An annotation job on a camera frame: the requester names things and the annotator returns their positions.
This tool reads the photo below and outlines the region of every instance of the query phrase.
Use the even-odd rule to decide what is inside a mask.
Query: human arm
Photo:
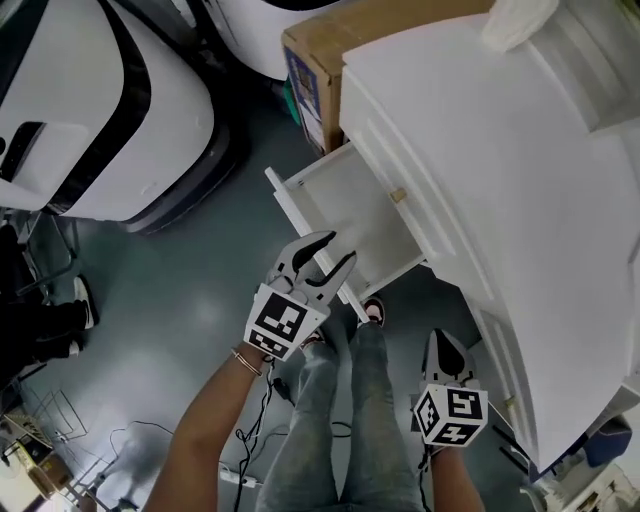
[[[484,512],[484,505],[467,468],[462,450],[447,448],[431,462],[435,512]]]
[[[237,351],[260,369],[264,353],[247,343]],[[254,379],[233,356],[209,379],[178,424],[146,512],[217,510],[220,454]]]

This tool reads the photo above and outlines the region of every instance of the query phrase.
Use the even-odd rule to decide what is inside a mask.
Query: drawer handle
[[[393,192],[391,192],[389,196],[391,196],[391,200],[394,203],[398,204],[403,199],[406,199],[407,191],[403,188],[399,188],[398,190],[394,190]]]

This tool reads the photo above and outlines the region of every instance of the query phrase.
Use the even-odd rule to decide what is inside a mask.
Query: forearm
[[[236,349],[256,369],[264,353],[241,343]],[[219,457],[244,407],[255,375],[232,355],[209,379],[180,420],[174,444]]]
[[[462,451],[448,448],[431,464],[435,512],[484,512],[484,505],[467,469]]]

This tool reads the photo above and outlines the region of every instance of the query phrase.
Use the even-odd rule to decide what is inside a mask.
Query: concrete floor
[[[283,245],[297,235],[272,196],[263,171],[272,166],[288,177],[314,161],[301,130],[268,105],[251,109],[251,155],[220,190],[185,218],[162,232],[128,235],[109,223],[78,221],[75,238],[81,271],[91,283],[101,324],[88,336],[88,347],[77,359],[51,363],[29,381],[25,394],[32,407],[36,395],[62,389],[88,430],[88,435],[61,445],[77,475],[93,464],[93,472],[114,458],[110,433],[133,420],[156,422],[175,429],[186,407],[205,381],[241,340],[255,287]],[[56,290],[58,301],[70,296],[70,282]],[[467,346],[478,331],[459,291],[418,267],[382,293],[388,307],[389,372],[396,411],[412,464],[422,453],[418,434],[409,432],[409,395],[418,392],[424,342],[434,327],[456,335]],[[337,305],[326,324],[342,356],[334,419],[351,421],[350,359],[343,319],[350,308]],[[281,366],[285,378],[295,377],[300,357]],[[255,421],[264,392],[256,384],[238,423]],[[81,429],[67,410],[65,425],[50,411],[49,429]],[[277,426],[286,427],[292,407],[277,395],[269,407],[264,438]],[[492,421],[499,421],[492,416]],[[166,454],[170,436],[152,426],[133,425],[112,436],[121,454],[99,496],[115,505],[128,494],[142,505]],[[263,481],[283,437],[271,436],[264,453],[248,474]],[[244,456],[231,437],[222,460],[235,468]],[[344,480],[349,440],[336,439],[333,450],[336,481]],[[520,473],[498,452],[490,428],[465,457],[488,511],[529,510],[518,494]],[[220,483],[219,510],[232,510],[235,487]],[[257,492],[243,493],[241,510],[253,510]]]

